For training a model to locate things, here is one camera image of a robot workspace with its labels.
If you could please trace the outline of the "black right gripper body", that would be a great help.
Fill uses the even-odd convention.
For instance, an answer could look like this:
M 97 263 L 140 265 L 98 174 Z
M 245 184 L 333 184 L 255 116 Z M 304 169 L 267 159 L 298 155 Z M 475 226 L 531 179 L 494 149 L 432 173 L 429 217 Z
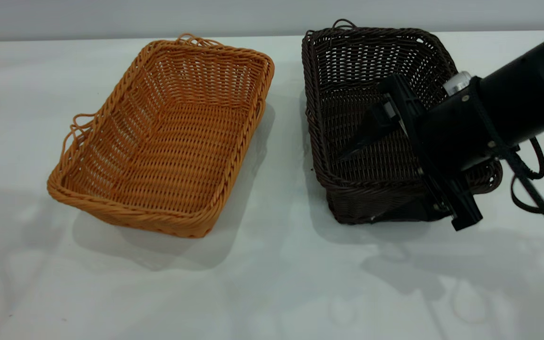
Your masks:
M 423 195 L 431 196 L 436 208 L 448 211 L 455 230 L 480 222 L 474 195 L 493 191 L 502 181 L 503 168 L 487 146 L 489 133 L 468 90 L 432 109 L 423 105 L 404 75 L 387 77 L 380 91 L 394 99 L 408 97 L 399 102 L 399 113 L 419 163 Z

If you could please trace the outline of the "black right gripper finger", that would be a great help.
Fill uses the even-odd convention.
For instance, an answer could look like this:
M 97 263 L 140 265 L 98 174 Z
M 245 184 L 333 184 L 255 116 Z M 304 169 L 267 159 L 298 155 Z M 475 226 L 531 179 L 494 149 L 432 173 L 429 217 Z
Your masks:
M 429 195 L 377 195 L 371 205 L 373 222 L 431 222 L 448 217 L 448 211 L 436 208 L 436 201 Z
M 394 99 L 390 94 L 384 94 L 382 101 L 370 106 L 365 111 L 355 135 L 339 154 L 339 159 L 348 159 L 399 128 L 408 135 L 399 112 L 399 102 L 404 103 L 407 98 L 402 95 L 400 98 Z

